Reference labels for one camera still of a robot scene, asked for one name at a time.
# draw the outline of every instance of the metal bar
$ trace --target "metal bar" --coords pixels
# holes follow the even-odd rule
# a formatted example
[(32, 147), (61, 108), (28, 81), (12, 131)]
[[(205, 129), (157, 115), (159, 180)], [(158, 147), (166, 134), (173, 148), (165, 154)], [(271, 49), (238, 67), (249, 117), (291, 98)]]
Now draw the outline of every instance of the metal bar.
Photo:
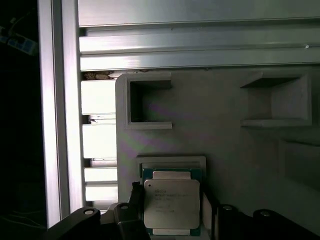
[(81, 54), (320, 46), (320, 25), (316, 24), (136, 29), (125, 35), (122, 32), (113, 30), (108, 31), (109, 36), (80, 37)]
[(70, 213), (60, 1), (39, 0), (39, 41), (47, 226)]
[(93, 158), (90, 161), (90, 167), (93, 168), (116, 168), (117, 159), (115, 158)]
[(79, 0), (79, 25), (318, 19), (318, 0)]
[(71, 213), (85, 206), (78, 1), (62, 0), (65, 119)]
[(320, 47), (201, 50), (81, 57), (82, 71), (320, 63)]

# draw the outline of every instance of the metal plate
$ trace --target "metal plate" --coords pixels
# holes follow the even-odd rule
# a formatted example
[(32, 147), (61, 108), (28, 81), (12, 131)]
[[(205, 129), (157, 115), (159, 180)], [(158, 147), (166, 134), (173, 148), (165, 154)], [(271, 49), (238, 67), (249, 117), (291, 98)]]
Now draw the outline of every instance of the metal plate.
[(150, 229), (196, 229), (200, 223), (200, 183), (197, 180), (144, 182), (144, 224)]
[(319, 17), (318, 0), (78, 0), (79, 25), (119, 26)]

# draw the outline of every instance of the gray surface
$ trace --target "gray surface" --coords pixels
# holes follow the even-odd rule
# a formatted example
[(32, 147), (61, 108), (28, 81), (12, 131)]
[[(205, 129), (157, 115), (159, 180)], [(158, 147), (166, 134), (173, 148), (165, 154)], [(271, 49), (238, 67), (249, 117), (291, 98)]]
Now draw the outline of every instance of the gray surface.
[(38, 1), (47, 226), (69, 213), (61, 3)]
[(300, 48), (305, 45), (314, 47), (320, 43), (319, 28), (317, 24), (294, 24), (265, 28), (232, 25), (99, 30), (95, 33), (100, 36), (82, 36), (79, 44), (82, 55), (202, 49)]
[(320, 146), (285, 142), (284, 176), (320, 192)]
[(81, 57), (82, 71), (320, 63), (320, 47), (97, 54)]
[(149, 229), (196, 229), (200, 224), (200, 183), (192, 179), (144, 182), (143, 221)]
[(319, 18), (320, 3), (305, 0), (79, 0), (79, 25), (255, 21)]
[(171, 71), (172, 91), (149, 99), (152, 110), (174, 123), (173, 129), (161, 131), (123, 129), (123, 96), (117, 88), (121, 83), (116, 82), (119, 200), (126, 200), (122, 191), (136, 179), (137, 155), (204, 154), (208, 184), (222, 203), (236, 205), (249, 215), (257, 209), (271, 209), (320, 235), (320, 193), (283, 177), (278, 158), (279, 136), (316, 140), (319, 128), (280, 133), (241, 128), (248, 114), (248, 94), (239, 88), (239, 81), (250, 72)]
[(62, 0), (65, 123), (70, 212), (85, 206), (78, 1)]

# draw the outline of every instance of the screw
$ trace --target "screw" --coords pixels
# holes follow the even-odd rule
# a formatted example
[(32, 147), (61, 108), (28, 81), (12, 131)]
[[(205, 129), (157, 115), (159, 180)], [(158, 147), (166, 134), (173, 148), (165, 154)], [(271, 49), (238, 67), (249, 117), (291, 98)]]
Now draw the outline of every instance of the screw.
[(264, 217), (270, 217), (270, 213), (268, 211), (262, 211), (260, 214)]
[(94, 213), (93, 210), (86, 210), (86, 211), (84, 211), (84, 214), (86, 214), (86, 215), (91, 215), (91, 214), (93, 214), (93, 213)]
[(223, 206), (223, 209), (227, 210), (227, 211), (230, 211), (230, 210), (232, 210), (232, 206), (225, 205), (225, 206)]

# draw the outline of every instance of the white panel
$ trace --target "white panel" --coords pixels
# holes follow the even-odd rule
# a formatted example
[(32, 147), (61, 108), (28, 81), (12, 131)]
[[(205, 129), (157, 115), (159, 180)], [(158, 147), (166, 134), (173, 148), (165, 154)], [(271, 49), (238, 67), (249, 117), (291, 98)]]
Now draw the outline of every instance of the white panel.
[(116, 158), (116, 125), (114, 124), (86, 124), (83, 130), (83, 157)]
[(118, 180), (116, 167), (87, 167), (84, 169), (86, 183), (116, 182)]
[(91, 201), (117, 201), (118, 186), (116, 184), (88, 184), (85, 186), (85, 199)]
[(320, 16), (318, 0), (78, 0), (78, 5), (82, 27)]
[(82, 114), (114, 114), (116, 80), (88, 80), (81, 82)]

